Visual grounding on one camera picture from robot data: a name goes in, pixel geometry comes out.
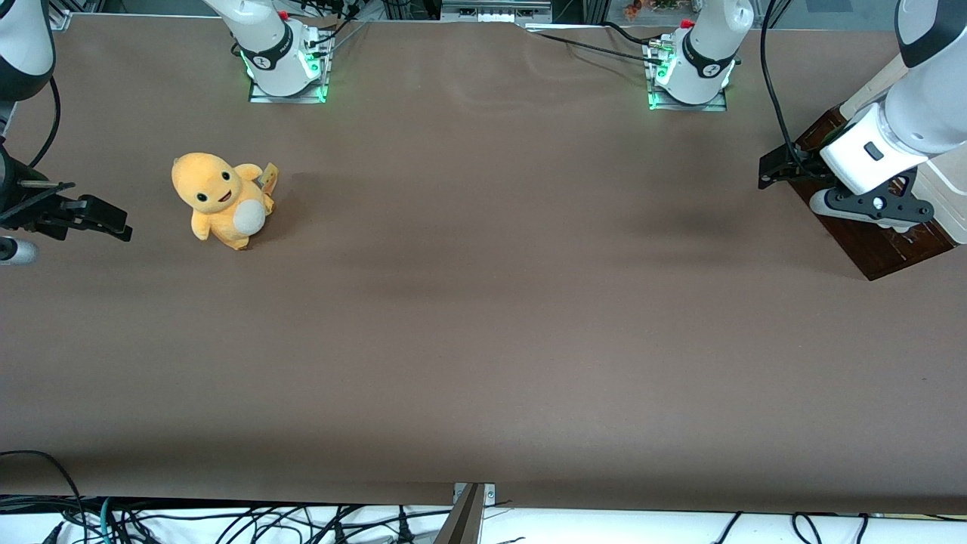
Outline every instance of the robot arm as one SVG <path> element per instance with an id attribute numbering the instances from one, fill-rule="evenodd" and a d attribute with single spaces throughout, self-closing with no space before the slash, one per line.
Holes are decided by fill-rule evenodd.
<path id="1" fill-rule="evenodd" d="M 0 0 L 0 101 L 36 95 L 51 80 L 54 59 L 47 0 Z M 131 240 L 127 212 L 95 196 L 72 199 L 60 194 L 73 186 L 49 181 L 33 164 L 11 157 L 0 139 L 0 227 L 58 240 L 72 228 Z M 0 238 L 0 265 L 26 264 L 36 255 L 37 247 L 30 242 Z"/>
<path id="2" fill-rule="evenodd" d="M 53 72 L 47 0 L 0 0 L 0 101 L 27 100 Z"/>
<path id="3" fill-rule="evenodd" d="M 257 0 L 203 0 L 221 15 L 242 49 L 249 75 L 267 94 L 287 97 L 319 78 L 306 61 L 318 51 L 309 43 L 318 32 L 302 22 L 282 20 L 271 3 Z"/>
<path id="4" fill-rule="evenodd" d="M 708 103 L 735 67 L 735 53 L 754 16 L 748 0 L 706 2 L 692 28 L 679 28 L 669 37 L 675 58 L 656 84 L 683 104 Z"/>
<path id="5" fill-rule="evenodd" d="M 809 202 L 817 214 L 900 232 L 933 219 L 913 187 L 918 165 L 967 142 L 967 3 L 899 0 L 896 35 L 909 72 L 818 150 L 762 157 L 760 189 L 818 178 L 829 189 Z"/>
<path id="6" fill-rule="evenodd" d="M 967 142 L 967 3 L 902 0 L 896 34 L 910 71 L 820 151 L 856 195 Z"/>

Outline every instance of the stuffed animal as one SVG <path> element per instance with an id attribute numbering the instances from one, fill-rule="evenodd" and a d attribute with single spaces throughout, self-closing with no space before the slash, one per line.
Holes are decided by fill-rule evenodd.
<path id="1" fill-rule="evenodd" d="M 271 194 L 277 180 L 278 169 L 272 163 L 264 172 L 256 165 L 233 168 L 208 153 L 189 153 L 176 159 L 171 168 L 175 191 L 194 210 L 194 235 L 207 240 L 211 232 L 233 250 L 246 249 L 249 236 L 275 210 Z"/>

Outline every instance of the blue cable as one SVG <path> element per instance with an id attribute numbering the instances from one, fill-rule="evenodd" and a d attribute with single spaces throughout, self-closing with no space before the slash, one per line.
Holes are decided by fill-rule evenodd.
<path id="1" fill-rule="evenodd" d="M 114 544 L 111 542 L 111 537 L 107 533 L 107 504 L 111 501 L 111 497 L 104 499 L 103 504 L 101 504 L 101 542 L 103 544 Z"/>

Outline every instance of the white belly patch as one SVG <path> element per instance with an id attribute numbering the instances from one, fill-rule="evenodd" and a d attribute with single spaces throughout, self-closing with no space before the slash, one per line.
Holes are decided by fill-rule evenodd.
<path id="1" fill-rule="evenodd" d="M 232 218 L 235 229 L 245 235 L 252 235 L 258 232 L 265 225 L 265 206 L 258 200 L 243 200 L 235 208 L 235 217 Z"/>

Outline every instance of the plush toy tag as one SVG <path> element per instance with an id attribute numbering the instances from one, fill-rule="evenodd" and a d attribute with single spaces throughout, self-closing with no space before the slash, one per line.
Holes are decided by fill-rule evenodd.
<path id="1" fill-rule="evenodd" d="M 269 163 L 262 172 L 262 175 L 258 178 L 258 186 L 262 188 L 262 193 L 271 196 L 272 191 L 276 189 L 276 182 L 278 181 L 278 168 Z"/>

